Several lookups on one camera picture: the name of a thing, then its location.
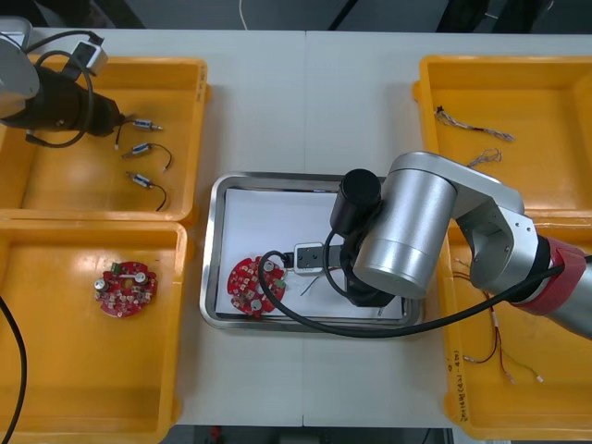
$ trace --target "white paper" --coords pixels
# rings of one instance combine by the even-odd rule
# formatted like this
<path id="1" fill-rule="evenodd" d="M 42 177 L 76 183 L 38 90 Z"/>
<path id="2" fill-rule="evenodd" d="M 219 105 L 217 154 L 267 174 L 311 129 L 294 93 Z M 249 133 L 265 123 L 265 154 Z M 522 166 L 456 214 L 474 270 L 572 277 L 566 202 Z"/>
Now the white paper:
<path id="1" fill-rule="evenodd" d="M 334 202 L 335 193 L 331 192 L 227 190 L 216 312 L 242 314 L 232 306 L 227 285 L 230 272 L 243 259 L 254 259 L 270 250 L 293 252 L 298 243 L 325 242 L 331 230 L 329 217 Z M 342 238 L 336 236 L 332 243 L 341 244 Z M 281 265 L 279 258 L 272 259 Z M 334 271 L 332 275 L 343 287 L 341 270 Z M 284 279 L 284 304 L 304 316 L 402 318 L 401 298 L 395 297 L 378 316 L 377 308 L 356 307 L 337 294 L 324 276 L 301 296 L 314 278 L 289 271 Z M 283 316 L 278 310 L 264 315 Z"/>

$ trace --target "robotic arm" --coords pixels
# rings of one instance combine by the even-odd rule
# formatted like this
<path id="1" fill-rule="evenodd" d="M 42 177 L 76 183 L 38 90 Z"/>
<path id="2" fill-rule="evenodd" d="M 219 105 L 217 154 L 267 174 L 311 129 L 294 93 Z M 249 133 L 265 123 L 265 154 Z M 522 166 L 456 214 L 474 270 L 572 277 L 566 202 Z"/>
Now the robotic arm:
<path id="1" fill-rule="evenodd" d="M 341 182 L 342 196 L 353 188 L 349 179 L 346 175 Z M 352 265 L 353 274 L 367 286 L 424 298 L 452 218 L 471 248 L 471 281 L 481 290 L 501 293 L 554 265 L 565 265 L 559 275 L 527 287 L 510 302 L 592 339 L 592 265 L 581 250 L 537 235 L 516 190 L 444 157 L 410 153 L 393 162 L 380 202 Z M 342 206 L 338 198 L 333 215 L 342 213 Z M 331 222 L 343 232 L 337 217 Z"/>
<path id="2" fill-rule="evenodd" d="M 68 31 L 45 40 L 72 33 L 89 33 L 91 39 L 80 41 L 72 54 L 50 51 L 35 64 L 27 56 L 30 47 L 20 48 L 0 38 L 0 123 L 29 130 L 28 142 L 52 146 L 33 136 L 35 130 L 78 130 L 80 136 L 89 133 L 104 137 L 124 121 L 116 103 L 94 92 L 91 84 L 91 76 L 96 75 L 107 60 L 101 48 L 103 39 L 92 32 Z M 43 61 L 53 55 L 68 56 L 68 63 L 61 72 L 42 66 Z M 86 89 L 77 83 L 80 74 L 86 79 Z"/>
<path id="3" fill-rule="evenodd" d="M 271 256 L 301 273 L 302 264 L 316 270 L 312 262 L 321 249 L 328 282 L 356 306 L 384 307 L 395 295 L 423 299 L 451 219 L 473 254 L 471 282 L 496 294 L 457 314 L 394 330 L 333 327 L 294 313 L 264 285 L 263 264 Z M 330 223 L 324 245 L 297 246 L 294 255 L 268 252 L 258 269 L 267 299 L 307 327 L 350 338 L 396 338 L 444 327 L 507 301 L 592 339 L 592 256 L 537 235 L 520 194 L 489 176 L 439 155 L 404 154 L 382 185 L 370 171 L 346 174 Z M 341 247 L 329 247 L 335 234 L 344 239 Z M 346 278 L 345 290 L 329 273 L 337 265 Z"/>

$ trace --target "table surface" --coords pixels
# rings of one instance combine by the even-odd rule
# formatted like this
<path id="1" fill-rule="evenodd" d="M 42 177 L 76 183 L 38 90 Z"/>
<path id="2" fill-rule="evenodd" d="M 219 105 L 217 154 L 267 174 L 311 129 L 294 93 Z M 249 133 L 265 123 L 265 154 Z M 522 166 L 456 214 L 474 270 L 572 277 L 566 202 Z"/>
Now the table surface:
<path id="1" fill-rule="evenodd" d="M 56 30 L 36 30 L 50 35 Z M 199 57 L 209 68 L 193 233 L 229 171 L 385 175 L 422 149 L 411 94 L 431 54 L 588 55 L 592 36 L 295 31 L 100 31 L 110 56 Z M 53 43 L 71 49 L 77 38 Z M 189 265 L 180 349 L 180 424 L 447 427 L 442 336 L 366 340 L 216 330 Z"/>

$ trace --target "black cylinder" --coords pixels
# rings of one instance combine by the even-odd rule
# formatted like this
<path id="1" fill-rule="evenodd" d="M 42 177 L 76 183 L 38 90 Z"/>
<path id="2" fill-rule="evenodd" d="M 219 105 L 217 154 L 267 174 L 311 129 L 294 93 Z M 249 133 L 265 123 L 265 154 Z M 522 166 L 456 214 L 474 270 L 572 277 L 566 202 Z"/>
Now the black cylinder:
<path id="1" fill-rule="evenodd" d="M 80 130 L 86 118 L 89 92 L 58 72 L 35 68 L 39 75 L 39 92 L 27 100 L 25 109 L 4 118 L 2 123 L 27 130 Z M 86 132 L 93 136 L 108 136 L 115 126 L 123 123 L 123 116 L 113 100 L 96 92 L 93 98 L 91 124 Z"/>
<path id="2" fill-rule="evenodd" d="M 380 202 L 380 180 L 367 169 L 343 176 L 331 213 L 331 227 L 341 237 L 361 226 Z"/>

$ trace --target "red circuit board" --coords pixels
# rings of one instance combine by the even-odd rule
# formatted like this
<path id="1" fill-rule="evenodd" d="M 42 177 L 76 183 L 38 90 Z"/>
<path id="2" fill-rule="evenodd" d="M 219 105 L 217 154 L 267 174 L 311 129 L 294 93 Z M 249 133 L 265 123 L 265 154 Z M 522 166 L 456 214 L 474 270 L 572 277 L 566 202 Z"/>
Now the red circuit board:
<path id="1" fill-rule="evenodd" d="M 263 313 L 273 312 L 276 307 L 267 299 L 259 285 L 257 269 L 261 256 L 240 261 L 228 277 L 228 294 L 232 297 L 232 305 L 243 313 L 260 317 Z M 281 300 L 286 292 L 286 284 L 282 280 L 284 270 L 271 261 L 266 263 L 265 282 L 271 292 Z"/>
<path id="2" fill-rule="evenodd" d="M 100 281 L 105 288 L 98 290 Z M 101 310 L 114 317 L 128 317 L 139 313 L 156 296 L 156 273 L 139 262 L 113 264 L 103 272 L 103 279 L 95 283 L 94 298 L 101 302 Z"/>

